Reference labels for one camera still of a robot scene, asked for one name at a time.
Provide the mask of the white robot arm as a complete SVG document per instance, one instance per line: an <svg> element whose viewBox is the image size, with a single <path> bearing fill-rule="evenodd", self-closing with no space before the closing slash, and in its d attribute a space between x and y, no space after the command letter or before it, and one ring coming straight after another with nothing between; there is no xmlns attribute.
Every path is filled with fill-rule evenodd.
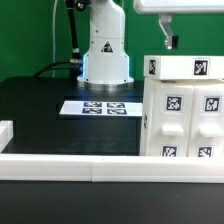
<svg viewBox="0 0 224 224"><path fill-rule="evenodd" d="M174 14L224 13L224 0L134 0L139 14L157 14L166 36L166 48L177 47L169 23ZM84 55L82 87L114 91L131 86L129 56L124 50L125 13L113 0L93 0L90 5L90 47ZM224 56L161 56L144 58L144 74L161 80L221 79Z"/></svg>

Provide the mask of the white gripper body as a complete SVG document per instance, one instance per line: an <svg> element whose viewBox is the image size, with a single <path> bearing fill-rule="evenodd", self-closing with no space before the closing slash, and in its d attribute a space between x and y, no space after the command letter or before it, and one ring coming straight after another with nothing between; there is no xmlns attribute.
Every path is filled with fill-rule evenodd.
<svg viewBox="0 0 224 224"><path fill-rule="evenodd" d="M223 13L224 0L134 0L139 14Z"/></svg>

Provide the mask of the gripper finger with grey tip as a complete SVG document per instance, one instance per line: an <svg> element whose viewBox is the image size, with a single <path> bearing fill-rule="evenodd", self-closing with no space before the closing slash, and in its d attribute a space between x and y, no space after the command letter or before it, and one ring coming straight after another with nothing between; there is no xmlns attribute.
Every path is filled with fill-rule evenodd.
<svg viewBox="0 0 224 224"><path fill-rule="evenodd" d="M171 14L159 15L159 26L165 35L165 46L168 50L178 48L178 36L174 35L169 24L172 22Z"/></svg>

